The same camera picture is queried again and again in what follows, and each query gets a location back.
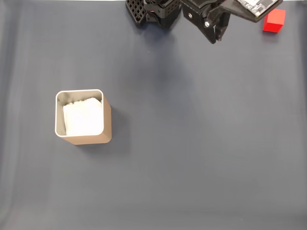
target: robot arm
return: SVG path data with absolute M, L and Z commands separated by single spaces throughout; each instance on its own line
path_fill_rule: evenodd
M 214 44 L 220 41 L 231 14 L 260 21 L 283 0 L 181 0 L 183 15 Z
M 231 14 L 258 22 L 283 0 L 126 0 L 126 7 L 137 26 L 156 22 L 169 28 L 181 8 L 186 19 L 196 25 L 214 44 L 220 41 Z

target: gray table surface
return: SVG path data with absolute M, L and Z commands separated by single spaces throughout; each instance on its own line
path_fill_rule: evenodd
M 279 8 L 278 34 L 232 16 L 211 45 L 183 16 L 137 29 L 122 1 L 22 4 L 0 228 L 305 230 L 307 5 Z M 55 95 L 76 89 L 109 100 L 108 144 L 55 135 Z

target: tan container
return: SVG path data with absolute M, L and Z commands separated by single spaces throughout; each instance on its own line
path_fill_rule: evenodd
M 93 136 L 67 136 L 64 123 L 63 106 L 71 102 L 86 100 L 92 97 L 102 102 L 103 117 L 101 119 L 103 119 L 104 126 L 102 133 Z M 112 138 L 111 106 L 107 102 L 104 94 L 100 90 L 72 90 L 58 92 L 56 96 L 55 132 L 57 136 L 74 145 L 108 143 Z

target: red block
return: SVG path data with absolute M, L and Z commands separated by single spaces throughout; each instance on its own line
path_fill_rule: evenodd
M 264 17 L 263 31 L 278 33 L 284 24 L 286 11 L 274 9 Z

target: white tissue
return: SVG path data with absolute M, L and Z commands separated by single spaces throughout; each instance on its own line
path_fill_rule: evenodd
M 90 98 L 63 106 L 67 136 L 99 135 L 103 127 L 103 108 L 100 101 Z

